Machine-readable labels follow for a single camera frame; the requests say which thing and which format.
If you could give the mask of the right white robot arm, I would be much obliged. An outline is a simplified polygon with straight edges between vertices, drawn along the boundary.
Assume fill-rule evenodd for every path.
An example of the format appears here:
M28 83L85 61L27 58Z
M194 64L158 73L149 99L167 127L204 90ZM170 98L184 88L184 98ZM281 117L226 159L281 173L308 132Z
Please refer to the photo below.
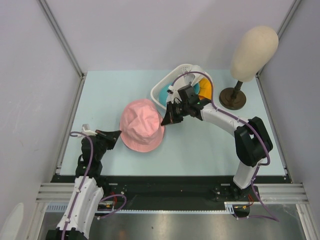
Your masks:
M191 85L180 89L169 86L167 90L166 112L162 126L181 123L186 116L211 123L234 137L236 155L239 165L230 188L231 196L242 201L249 194L248 186L254 181L258 168L267 159L273 144L264 122L259 117L244 119L227 112L208 99L200 99Z

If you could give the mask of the orange hat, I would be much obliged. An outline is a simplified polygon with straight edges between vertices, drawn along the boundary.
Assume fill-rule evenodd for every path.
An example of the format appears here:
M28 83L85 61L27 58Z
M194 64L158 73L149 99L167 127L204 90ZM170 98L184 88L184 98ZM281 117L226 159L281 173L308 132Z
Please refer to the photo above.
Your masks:
M198 82L198 84L199 84L199 93L198 93L199 99L211 100L212 91L213 91L212 82L204 77Z

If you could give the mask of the aluminium frame rail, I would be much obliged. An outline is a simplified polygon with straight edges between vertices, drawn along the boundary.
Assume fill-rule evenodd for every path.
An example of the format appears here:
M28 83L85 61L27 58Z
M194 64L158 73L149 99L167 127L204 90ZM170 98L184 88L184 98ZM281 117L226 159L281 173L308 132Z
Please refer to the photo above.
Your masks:
M266 204L308 204L302 183L256 184L260 199Z
M74 190L73 183L42 183L37 203L68 203Z

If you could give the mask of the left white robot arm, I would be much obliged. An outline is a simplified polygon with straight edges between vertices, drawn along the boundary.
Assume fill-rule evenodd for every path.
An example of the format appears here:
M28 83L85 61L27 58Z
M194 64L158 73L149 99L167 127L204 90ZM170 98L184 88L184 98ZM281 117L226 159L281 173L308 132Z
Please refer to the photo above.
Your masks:
M74 187L67 208L54 230L49 230L47 240L88 240L90 229L101 200L110 196L111 188L101 176L104 154L112 150L120 130L72 131L69 136L81 138L81 154L77 160Z

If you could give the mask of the pink bucket hat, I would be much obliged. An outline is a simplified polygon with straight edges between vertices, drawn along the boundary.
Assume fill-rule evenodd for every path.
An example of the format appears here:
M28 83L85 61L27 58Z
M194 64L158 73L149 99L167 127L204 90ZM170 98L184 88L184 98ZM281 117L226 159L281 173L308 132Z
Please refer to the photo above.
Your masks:
M123 110L119 122L122 142L131 150L148 153L163 141L165 127L155 104L149 99L138 99Z

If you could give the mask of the aluminium frame rail right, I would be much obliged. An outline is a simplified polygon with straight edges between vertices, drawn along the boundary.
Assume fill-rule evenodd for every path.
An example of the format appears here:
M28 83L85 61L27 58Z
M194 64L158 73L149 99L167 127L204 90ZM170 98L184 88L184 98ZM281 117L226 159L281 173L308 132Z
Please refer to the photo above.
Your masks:
M260 199L266 204L308 204L302 183L256 184Z

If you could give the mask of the beige mannequin head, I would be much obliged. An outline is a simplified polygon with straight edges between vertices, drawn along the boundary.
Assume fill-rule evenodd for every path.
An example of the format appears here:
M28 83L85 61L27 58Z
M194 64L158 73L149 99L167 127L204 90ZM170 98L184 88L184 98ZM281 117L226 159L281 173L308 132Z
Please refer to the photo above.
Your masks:
M230 65L232 77L242 83L250 82L273 57L279 38L273 28L256 26L247 31L233 53Z

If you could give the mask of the teal hat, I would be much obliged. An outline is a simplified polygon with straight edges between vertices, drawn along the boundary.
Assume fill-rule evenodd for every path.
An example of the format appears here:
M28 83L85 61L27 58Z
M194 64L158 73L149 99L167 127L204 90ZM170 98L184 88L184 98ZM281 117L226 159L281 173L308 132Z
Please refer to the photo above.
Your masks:
M161 89L161 91L160 91L160 93L159 93L159 96L158 96L159 103L160 103L162 106L164 106L164 107L167 106L168 89L169 89L169 86L170 86L170 85L171 85L171 83L165 85L165 86ZM200 85L199 85L199 83L195 84L195 85L193 86L193 89L194 89L195 93L198 94L199 91L200 91Z

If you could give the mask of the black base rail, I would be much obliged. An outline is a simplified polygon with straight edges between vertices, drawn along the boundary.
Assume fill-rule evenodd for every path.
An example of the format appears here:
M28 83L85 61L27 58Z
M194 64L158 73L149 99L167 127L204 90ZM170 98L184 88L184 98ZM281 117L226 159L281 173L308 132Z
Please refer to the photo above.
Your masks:
M232 176L101 176L97 184L128 211L216 211L225 202L258 203L259 192L239 189Z

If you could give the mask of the white plastic basket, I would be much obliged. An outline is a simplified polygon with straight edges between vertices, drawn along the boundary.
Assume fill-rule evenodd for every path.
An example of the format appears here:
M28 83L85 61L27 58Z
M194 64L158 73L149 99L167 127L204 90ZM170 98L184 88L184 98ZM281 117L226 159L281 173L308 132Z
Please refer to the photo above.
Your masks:
M164 107L159 103L159 93L165 85L170 84L170 83L172 86L175 86L177 88L177 90L182 88L183 76L187 74L187 72L183 73L184 65L186 65L186 64L188 64L188 63L178 65L176 68L174 68L170 73L168 73L162 80L160 80L151 89L151 91L150 91L151 99L154 101L155 104L157 104L163 110L166 110L167 107ZM207 72L206 72L206 74L204 74L204 76L205 76L205 78L210 80L211 83L213 83L212 77ZM179 98L179 95L178 95L178 93L176 93L176 94L173 94L172 97Z

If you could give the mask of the aluminium frame rail left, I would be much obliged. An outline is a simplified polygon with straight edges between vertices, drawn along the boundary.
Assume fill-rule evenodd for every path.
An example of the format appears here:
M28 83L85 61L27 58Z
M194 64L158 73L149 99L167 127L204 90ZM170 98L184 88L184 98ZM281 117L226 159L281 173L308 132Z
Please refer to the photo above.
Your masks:
M73 183L42 183L37 203L68 203L74 190Z

